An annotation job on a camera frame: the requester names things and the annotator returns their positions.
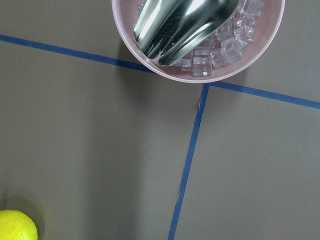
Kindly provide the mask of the metal scoop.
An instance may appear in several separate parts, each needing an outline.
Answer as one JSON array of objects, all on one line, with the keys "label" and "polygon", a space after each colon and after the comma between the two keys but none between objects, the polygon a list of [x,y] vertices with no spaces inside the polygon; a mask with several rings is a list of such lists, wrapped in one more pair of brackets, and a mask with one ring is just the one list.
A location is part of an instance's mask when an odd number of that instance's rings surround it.
[{"label": "metal scoop", "polygon": [[147,0],[133,26],[142,53],[173,66],[234,13],[237,0]]}]

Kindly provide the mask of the clear ice cubes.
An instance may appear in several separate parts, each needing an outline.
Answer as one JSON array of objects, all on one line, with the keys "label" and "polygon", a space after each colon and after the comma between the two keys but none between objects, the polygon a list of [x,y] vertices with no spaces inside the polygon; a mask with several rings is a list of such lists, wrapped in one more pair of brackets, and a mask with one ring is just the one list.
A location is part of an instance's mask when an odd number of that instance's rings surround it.
[{"label": "clear ice cubes", "polygon": [[[177,67],[195,78],[209,77],[213,70],[241,59],[243,49],[254,41],[254,30],[265,2],[237,1],[236,10],[224,24],[174,65],[161,67]],[[138,6],[138,16],[144,4],[145,2]]]}]

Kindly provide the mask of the pink bowl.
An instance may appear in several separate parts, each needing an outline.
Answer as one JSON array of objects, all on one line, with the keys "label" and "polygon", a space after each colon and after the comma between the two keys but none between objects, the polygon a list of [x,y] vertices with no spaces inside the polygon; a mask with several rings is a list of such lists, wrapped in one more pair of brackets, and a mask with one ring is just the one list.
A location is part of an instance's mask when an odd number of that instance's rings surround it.
[{"label": "pink bowl", "polygon": [[266,0],[257,26],[254,29],[254,41],[247,45],[242,58],[234,63],[212,71],[210,76],[193,77],[178,67],[162,67],[152,63],[136,44],[133,26],[138,17],[137,6],[140,0],[112,0],[112,12],[117,30],[134,57],[153,73],[164,78],[183,83],[201,84],[217,82],[232,77],[253,64],[269,47],[274,39],[285,9],[284,0]]}]

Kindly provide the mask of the yellow lemon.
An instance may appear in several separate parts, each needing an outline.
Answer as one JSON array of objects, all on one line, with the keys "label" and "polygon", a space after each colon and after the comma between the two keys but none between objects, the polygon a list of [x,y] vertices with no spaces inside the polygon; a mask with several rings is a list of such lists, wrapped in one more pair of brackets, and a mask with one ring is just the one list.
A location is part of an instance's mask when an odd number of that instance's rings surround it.
[{"label": "yellow lemon", "polygon": [[34,221],[19,210],[0,211],[1,240],[37,240],[38,230]]}]

